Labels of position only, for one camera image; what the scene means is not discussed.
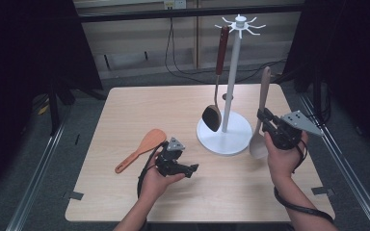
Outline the person's right hand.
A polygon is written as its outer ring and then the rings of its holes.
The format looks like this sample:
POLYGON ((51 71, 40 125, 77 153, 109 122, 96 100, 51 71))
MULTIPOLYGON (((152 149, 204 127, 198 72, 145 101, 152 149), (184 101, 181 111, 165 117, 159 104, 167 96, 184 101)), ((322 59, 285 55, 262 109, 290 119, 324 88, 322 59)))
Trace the person's right hand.
POLYGON ((303 159, 308 135, 306 132, 302 132, 301 141, 298 146, 289 150, 276 148, 268 132, 264 133, 264 138, 268 150, 270 175, 274 185, 279 189, 284 183, 292 181, 292 174, 303 159))

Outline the orange rice paddle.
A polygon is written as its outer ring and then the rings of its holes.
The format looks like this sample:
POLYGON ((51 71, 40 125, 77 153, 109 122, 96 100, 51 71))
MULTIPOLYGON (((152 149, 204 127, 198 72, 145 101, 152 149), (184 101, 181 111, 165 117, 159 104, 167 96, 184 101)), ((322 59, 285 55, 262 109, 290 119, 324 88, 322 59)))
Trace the orange rice paddle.
POLYGON ((152 129, 147 132, 139 143, 137 149, 116 166, 115 173, 122 173, 142 154, 145 154, 146 152, 154 149, 161 142, 165 141, 166 138, 166 133, 160 129, 152 129))

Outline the metal spatula with brown handle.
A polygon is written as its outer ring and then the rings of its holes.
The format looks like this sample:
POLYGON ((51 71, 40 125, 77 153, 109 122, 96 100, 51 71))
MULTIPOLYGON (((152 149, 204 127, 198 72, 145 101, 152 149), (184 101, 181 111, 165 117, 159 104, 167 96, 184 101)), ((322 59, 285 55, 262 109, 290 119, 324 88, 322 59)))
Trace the metal spatula with brown handle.
POLYGON ((223 73, 224 63, 225 63, 225 52, 227 47, 229 35, 229 27, 223 26, 221 28, 221 35, 218 47, 217 61, 216 61, 216 84, 214 92, 214 104, 209 105, 205 108, 202 113, 202 120, 205 125, 213 132, 217 132, 222 123, 222 114, 218 106, 218 89, 220 77, 223 73))

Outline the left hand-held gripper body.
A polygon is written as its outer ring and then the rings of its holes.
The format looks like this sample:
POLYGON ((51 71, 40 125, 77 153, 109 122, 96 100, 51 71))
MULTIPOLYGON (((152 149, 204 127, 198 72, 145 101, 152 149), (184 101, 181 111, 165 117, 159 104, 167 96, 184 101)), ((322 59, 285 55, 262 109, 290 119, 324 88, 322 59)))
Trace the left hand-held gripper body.
POLYGON ((188 174, 188 168, 177 162, 185 146, 176 138, 171 138, 163 144, 163 150, 158 155, 155 164, 161 175, 175 175, 178 173, 188 174))

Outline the metal floor rail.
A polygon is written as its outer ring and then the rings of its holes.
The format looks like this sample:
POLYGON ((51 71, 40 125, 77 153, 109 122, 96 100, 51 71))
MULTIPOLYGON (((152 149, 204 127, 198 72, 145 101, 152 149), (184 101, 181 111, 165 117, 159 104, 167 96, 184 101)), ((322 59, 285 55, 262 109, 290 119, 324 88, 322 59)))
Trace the metal floor rail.
POLYGON ((353 195, 357 199, 358 204, 370 221, 370 193, 365 189, 358 179, 356 173, 344 156, 341 148, 338 146, 337 142, 333 138, 333 135, 330 133, 329 128, 315 115, 315 109, 310 99, 302 93, 299 94, 299 97, 305 110, 309 113, 309 119, 314 122, 324 133, 324 136, 322 137, 324 144, 327 146, 329 153, 337 164, 353 195))
POLYGON ((6 231, 22 231, 24 224, 29 216, 31 208, 36 200, 37 194, 40 189, 41 182, 47 171, 48 165, 52 156, 58 146, 65 129, 65 124, 61 123, 53 135, 50 137, 47 146, 45 147, 40 162, 29 182, 29 185, 23 194, 20 202, 18 203, 13 216, 6 228, 6 231))

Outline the black horizontal bar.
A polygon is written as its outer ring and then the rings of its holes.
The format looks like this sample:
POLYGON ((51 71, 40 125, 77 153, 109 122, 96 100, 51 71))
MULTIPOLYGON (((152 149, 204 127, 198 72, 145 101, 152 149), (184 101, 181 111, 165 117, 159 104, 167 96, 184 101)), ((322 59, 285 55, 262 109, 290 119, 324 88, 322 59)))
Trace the black horizontal bar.
POLYGON ((289 5, 264 5, 264 6, 228 7, 228 8, 202 8, 185 10, 159 10, 159 11, 145 11, 132 13, 86 13, 79 14, 78 18, 82 23, 89 23, 104 21, 228 15, 242 13, 291 13, 291 12, 301 12, 303 9, 304 4, 289 4, 289 5))

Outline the black stand leg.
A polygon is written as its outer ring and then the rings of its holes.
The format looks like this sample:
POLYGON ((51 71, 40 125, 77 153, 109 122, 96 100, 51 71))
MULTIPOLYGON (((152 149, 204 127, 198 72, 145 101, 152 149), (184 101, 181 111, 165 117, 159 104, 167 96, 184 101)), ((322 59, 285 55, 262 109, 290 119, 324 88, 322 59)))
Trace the black stand leg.
POLYGON ((58 112, 57 104, 57 94, 55 86, 53 83, 49 84, 48 87, 48 96, 49 96, 49 108, 50 108, 50 117, 51 117, 51 136, 54 136, 60 126, 60 118, 58 112))

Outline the beige ladle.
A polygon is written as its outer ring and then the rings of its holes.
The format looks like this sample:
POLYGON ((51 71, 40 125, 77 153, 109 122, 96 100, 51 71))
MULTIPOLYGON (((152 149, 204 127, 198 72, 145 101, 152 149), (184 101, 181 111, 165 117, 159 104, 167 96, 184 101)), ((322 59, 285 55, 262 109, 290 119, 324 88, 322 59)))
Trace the beige ladle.
MULTIPOLYGON (((265 109, 268 90, 270 86, 271 80, 271 68, 266 66, 263 69, 262 77, 261 77, 261 86, 260 86, 260 95, 259 95, 259 112, 263 112, 265 109)), ((260 159, 267 155, 267 149, 264 141, 264 137, 260 134, 260 128, 262 125, 262 121, 260 119, 257 120, 255 130, 251 137, 249 149, 251 155, 256 158, 260 159)))

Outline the person's left hand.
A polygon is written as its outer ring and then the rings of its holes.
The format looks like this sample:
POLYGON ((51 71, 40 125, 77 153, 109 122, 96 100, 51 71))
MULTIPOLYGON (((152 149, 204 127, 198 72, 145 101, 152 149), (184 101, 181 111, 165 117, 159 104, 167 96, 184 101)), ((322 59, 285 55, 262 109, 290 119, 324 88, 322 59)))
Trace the person's left hand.
POLYGON ((168 188, 169 185, 182 180, 185 175, 178 173, 171 176, 163 176, 155 164, 159 155, 156 152, 149 160, 145 168, 145 176, 141 185, 139 199, 148 203, 154 203, 168 188))

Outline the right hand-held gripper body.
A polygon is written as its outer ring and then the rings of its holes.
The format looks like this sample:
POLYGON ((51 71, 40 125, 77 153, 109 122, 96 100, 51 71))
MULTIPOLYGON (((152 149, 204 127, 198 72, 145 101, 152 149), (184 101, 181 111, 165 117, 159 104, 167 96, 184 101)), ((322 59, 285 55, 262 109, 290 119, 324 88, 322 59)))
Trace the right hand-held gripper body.
POLYGON ((289 150, 296 147, 301 141, 303 131, 319 137, 324 136, 324 132, 301 111, 278 117, 280 118, 279 125, 272 123, 273 128, 268 132, 274 146, 278 149, 289 150))

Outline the black curtain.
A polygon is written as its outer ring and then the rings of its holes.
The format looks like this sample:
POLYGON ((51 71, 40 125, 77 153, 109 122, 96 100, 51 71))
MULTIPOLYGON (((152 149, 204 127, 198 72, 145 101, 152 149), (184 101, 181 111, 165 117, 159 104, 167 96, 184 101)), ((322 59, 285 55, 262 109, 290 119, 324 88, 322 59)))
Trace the black curtain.
POLYGON ((370 138, 370 0, 304 0, 284 72, 324 80, 370 138))
POLYGON ((36 96, 67 104, 71 89, 101 88, 73 0, 0 0, 0 175, 36 96))

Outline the white power outlet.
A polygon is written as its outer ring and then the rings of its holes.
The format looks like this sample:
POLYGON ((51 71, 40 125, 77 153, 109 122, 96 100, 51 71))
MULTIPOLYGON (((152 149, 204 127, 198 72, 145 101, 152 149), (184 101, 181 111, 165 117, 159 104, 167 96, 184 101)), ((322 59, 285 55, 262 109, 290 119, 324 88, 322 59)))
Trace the white power outlet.
POLYGON ((182 10, 187 8, 186 0, 164 0, 166 10, 182 10))

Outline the white utensil stand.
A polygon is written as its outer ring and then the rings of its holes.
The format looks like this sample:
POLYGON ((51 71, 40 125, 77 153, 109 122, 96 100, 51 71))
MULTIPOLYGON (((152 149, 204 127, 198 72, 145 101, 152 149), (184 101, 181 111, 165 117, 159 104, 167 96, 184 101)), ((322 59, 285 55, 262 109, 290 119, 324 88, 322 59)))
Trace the white utensil stand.
POLYGON ((230 68, 227 80, 225 108, 221 111, 222 123, 217 132, 211 131, 203 122, 202 116, 197 125, 197 138, 199 142, 209 151, 222 155, 233 156, 244 151, 250 143, 253 130, 250 123, 242 115, 231 110, 231 95, 233 95, 236 73, 239 62, 239 53, 243 33, 248 32, 252 36, 259 36, 253 29, 262 29, 263 25, 254 25, 256 17, 248 20, 245 16, 237 14, 233 20, 223 18, 224 26, 229 27, 229 35, 235 33, 230 68))

